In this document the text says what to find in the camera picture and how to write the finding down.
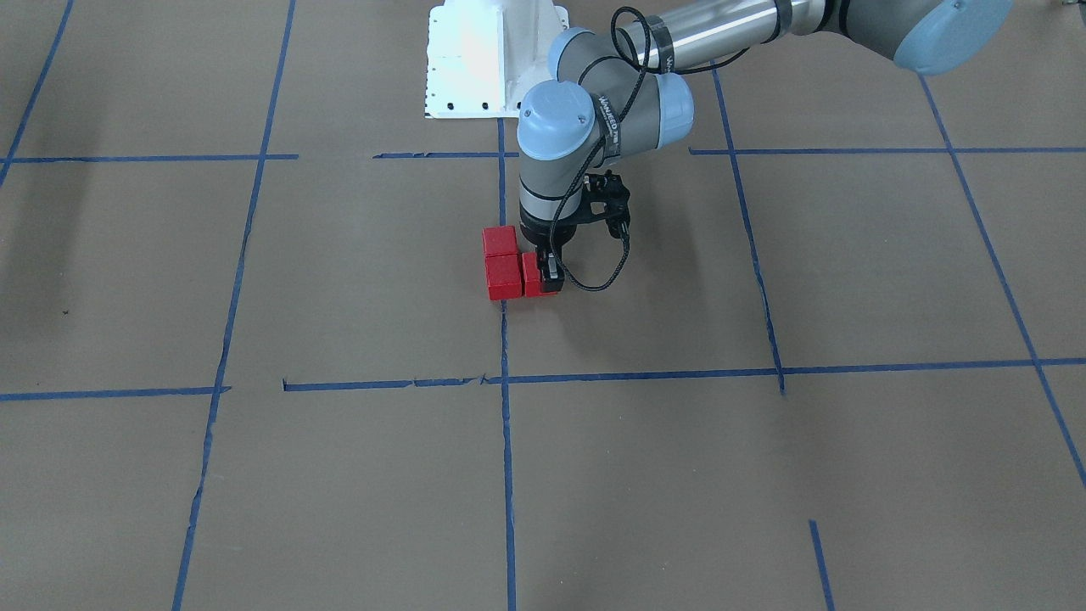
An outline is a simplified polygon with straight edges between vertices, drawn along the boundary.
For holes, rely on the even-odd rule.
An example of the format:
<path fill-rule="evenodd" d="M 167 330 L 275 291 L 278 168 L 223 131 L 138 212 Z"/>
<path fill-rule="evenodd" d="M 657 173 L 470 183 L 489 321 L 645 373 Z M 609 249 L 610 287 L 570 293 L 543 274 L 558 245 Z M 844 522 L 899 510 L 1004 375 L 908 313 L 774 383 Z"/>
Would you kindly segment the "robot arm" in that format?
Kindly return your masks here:
<path fill-rule="evenodd" d="M 563 246 L 604 221 L 628 246 L 629 191 L 613 164 L 686 138 L 695 104 L 686 75 L 758 44 L 834 31 L 901 69 L 939 75 L 977 54 L 1010 1 L 696 1 L 662 14 L 621 7 L 609 30 L 570 28 L 548 50 L 548 80 L 521 101 L 517 140 L 526 295 L 573 283 Z"/>

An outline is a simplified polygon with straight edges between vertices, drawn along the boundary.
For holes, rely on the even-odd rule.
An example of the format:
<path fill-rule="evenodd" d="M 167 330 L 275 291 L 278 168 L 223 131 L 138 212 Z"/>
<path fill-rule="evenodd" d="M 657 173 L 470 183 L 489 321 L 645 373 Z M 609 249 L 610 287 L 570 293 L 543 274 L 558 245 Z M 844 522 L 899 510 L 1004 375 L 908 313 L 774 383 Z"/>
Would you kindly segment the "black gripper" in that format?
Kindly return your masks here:
<path fill-rule="evenodd" d="M 577 224 L 566 219 L 539 219 L 528 211 L 519 211 L 519 228 L 523 238 L 536 249 L 540 294 L 559 293 L 565 287 L 565 272 L 559 255 L 565 244 L 573 240 Z"/>

